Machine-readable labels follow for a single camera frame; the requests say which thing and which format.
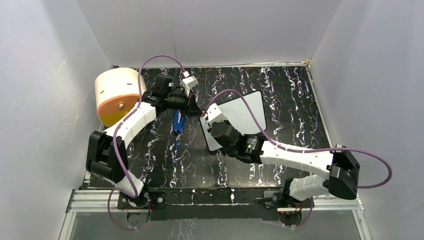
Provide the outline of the small black-framed whiteboard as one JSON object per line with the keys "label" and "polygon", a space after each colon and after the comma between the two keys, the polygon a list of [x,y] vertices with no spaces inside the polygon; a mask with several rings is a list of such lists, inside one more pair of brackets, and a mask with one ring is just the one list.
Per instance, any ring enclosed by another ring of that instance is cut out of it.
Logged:
{"label": "small black-framed whiteboard", "polygon": [[[252,93],[248,93],[243,97],[246,100],[250,109],[252,110],[252,113],[254,114],[256,121],[259,123],[260,127],[263,130],[266,130],[266,108],[262,93],[257,90]],[[218,104],[217,102],[215,103],[219,106],[229,123],[241,134],[258,134],[261,132],[258,126],[256,125],[255,120],[253,120],[248,108],[240,97],[225,101],[220,104]],[[210,127],[202,123],[200,119],[199,122],[205,138],[206,149],[210,152],[221,149],[222,146],[208,132],[208,129]]]}

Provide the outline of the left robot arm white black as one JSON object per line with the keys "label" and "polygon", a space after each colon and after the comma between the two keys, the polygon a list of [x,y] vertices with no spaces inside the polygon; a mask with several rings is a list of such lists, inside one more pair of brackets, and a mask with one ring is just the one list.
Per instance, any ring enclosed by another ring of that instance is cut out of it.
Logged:
{"label": "left robot arm white black", "polygon": [[97,115],[107,129],[89,136],[86,170],[113,184],[135,207],[147,206],[150,198],[144,182],[128,169],[127,148],[140,131],[168,109],[199,117],[201,111],[193,93],[196,85],[197,78],[187,71],[180,86],[171,77],[158,75],[150,89],[140,72],[131,68],[100,74],[94,83]]}

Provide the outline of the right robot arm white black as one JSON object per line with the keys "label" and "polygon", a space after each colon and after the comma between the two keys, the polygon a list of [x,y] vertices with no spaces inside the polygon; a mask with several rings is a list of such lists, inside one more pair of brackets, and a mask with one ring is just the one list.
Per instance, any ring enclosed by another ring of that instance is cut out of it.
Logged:
{"label": "right robot arm white black", "polygon": [[331,194],[345,200],[357,197],[360,164],[347,150],[317,152],[301,147],[288,151],[261,134],[241,134],[228,121],[213,123],[208,132],[227,156],[243,163],[281,165],[309,172],[309,176],[285,181],[281,199],[288,207],[319,195]]}

